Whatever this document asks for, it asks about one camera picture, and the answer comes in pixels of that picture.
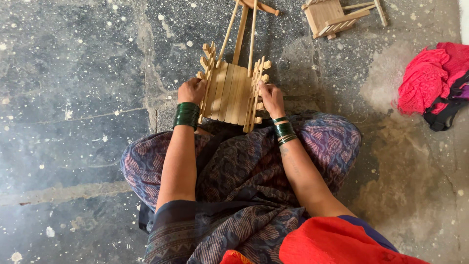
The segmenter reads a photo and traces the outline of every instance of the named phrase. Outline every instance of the hand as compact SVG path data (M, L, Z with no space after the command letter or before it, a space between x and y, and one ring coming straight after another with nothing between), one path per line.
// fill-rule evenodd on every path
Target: hand
M192 102L194 104L200 104L200 101L205 96L205 86L207 80L201 80L198 78L191 78L189 81L183 83L177 92L178 103Z
M262 102L264 102L264 107L270 117L272 119L284 117L285 107L283 106L282 91L275 84L265 84L265 82L259 81L258 85L262 91Z

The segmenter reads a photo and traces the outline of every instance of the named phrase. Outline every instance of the speckled floor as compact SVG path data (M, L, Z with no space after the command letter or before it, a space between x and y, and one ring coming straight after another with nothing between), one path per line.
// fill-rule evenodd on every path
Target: speckled floor
M258 13L254 58L272 61L287 111L341 114L363 133L341 201L402 253L469 263L468 109L434 133L391 107L419 50L460 42L458 1L382 0L388 27L372 10L333 40L312 39L301 2L265 3L282 14ZM141 263L147 237L119 158L129 142L171 127L177 87L201 70L203 43L221 46L233 6L0 2L1 263Z

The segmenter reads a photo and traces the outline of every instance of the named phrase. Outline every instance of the red cloth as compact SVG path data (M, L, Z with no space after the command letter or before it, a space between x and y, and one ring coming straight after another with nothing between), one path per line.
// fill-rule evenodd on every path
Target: red cloth
M399 87L397 109L401 114L423 114L438 97L447 98L450 87L469 70L469 46L438 43L437 49L424 48L407 65ZM433 114L447 104L437 103Z
M280 247L284 264L425 264L380 246L363 227L338 217L312 217L290 232Z
M424 48L407 65L402 85L398 90L397 109L401 114L411 115L417 112L422 115L438 96L448 97L449 86L445 82L448 73L442 68L448 61L449 55L444 49Z
M227 250L220 264L253 264L248 258L236 250Z

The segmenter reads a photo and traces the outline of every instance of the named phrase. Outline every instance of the patterned sari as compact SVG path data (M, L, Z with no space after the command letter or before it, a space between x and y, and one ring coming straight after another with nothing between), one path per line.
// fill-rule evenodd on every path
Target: patterned sari
M358 155L359 130L344 117L319 112L289 120L336 194ZM171 135L137 140L121 159L125 179L153 210ZM195 135L196 156L212 137ZM222 142L198 171L196 200L168 202L156 212L145 263L218 264L229 249L254 263L281 263L283 239L308 217L288 183L273 126Z

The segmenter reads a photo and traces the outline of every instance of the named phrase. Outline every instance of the leg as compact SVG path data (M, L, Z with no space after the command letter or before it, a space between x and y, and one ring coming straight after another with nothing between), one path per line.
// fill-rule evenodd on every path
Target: leg
M342 116L316 112L291 116L298 138L333 194L355 162L361 134Z
M122 154L121 170L135 193L155 210L161 171L172 132L162 132L132 142ZM196 157L210 140L208 135L195 135Z

